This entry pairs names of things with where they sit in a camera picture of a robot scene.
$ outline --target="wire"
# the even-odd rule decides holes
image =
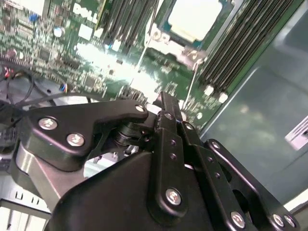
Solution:
[[[30,100],[30,101],[23,102],[23,103],[17,103],[16,106],[25,107],[25,106],[29,106],[33,104],[43,103],[49,100],[54,100],[54,99],[58,99],[62,97],[68,97],[68,96],[82,96],[82,97],[87,97],[87,98],[94,99],[97,101],[103,101],[102,98],[96,97],[94,95],[85,94],[85,93],[77,93],[77,92],[68,92],[68,93],[58,93],[58,94],[46,96],[46,97],[36,99],[36,100]]]
[[[30,97],[30,95],[31,95],[31,93],[32,93],[32,91],[33,91],[34,85],[35,85],[35,83],[34,83],[34,78],[33,78],[32,76],[27,76],[27,78],[28,78],[28,80],[30,81],[30,84],[31,84],[31,85],[30,85],[30,87],[29,87],[29,89],[28,89],[27,94],[24,96],[24,98],[23,98],[19,103],[25,102],[25,101]],[[11,104],[14,104],[13,96],[12,96],[12,94],[11,94],[11,92],[10,92],[10,82],[11,82],[12,79],[13,79],[12,76],[9,76],[9,77],[7,78],[6,89],[7,89],[7,97],[8,97],[8,99],[9,99],[10,103],[11,103]]]

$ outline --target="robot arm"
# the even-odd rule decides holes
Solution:
[[[221,143],[200,141],[174,97],[154,104],[158,115],[118,100],[24,116],[13,161],[52,212],[47,230],[299,230]],[[129,145],[139,152],[124,158]],[[121,161],[85,179],[107,152]]]

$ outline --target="black bracket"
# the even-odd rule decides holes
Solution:
[[[205,147],[215,153],[242,210],[258,230],[299,230],[293,215],[221,143],[210,139]]]
[[[174,111],[162,110],[157,116],[154,134],[148,191],[148,209],[160,224],[171,226],[185,216],[188,209],[187,188],[184,182],[184,153]]]
[[[25,149],[54,167],[76,171],[88,159],[96,133],[103,132],[105,141],[120,123],[140,123],[147,117],[147,110],[135,100],[38,108],[22,119],[19,138]],[[39,121],[44,118],[55,121],[56,128],[42,128]],[[72,146],[67,141],[70,134],[77,134],[84,143]]]
[[[179,128],[185,138],[185,162],[195,170],[205,205],[210,211],[213,228],[257,230],[241,210],[214,153],[202,146],[191,124],[182,122]],[[238,221],[232,220],[232,216],[236,216]]]

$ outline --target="label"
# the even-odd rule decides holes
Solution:
[[[285,140],[295,149],[301,149],[308,143],[308,116],[285,136]]]
[[[78,3],[74,4],[73,13],[80,14],[83,18],[87,18],[90,22],[97,23],[97,13],[92,16],[92,11],[88,11],[86,7],[81,7]]]

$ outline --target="motherboard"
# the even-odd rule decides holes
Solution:
[[[0,0],[0,52],[70,91],[105,100],[151,103],[165,91],[201,130],[300,2]]]

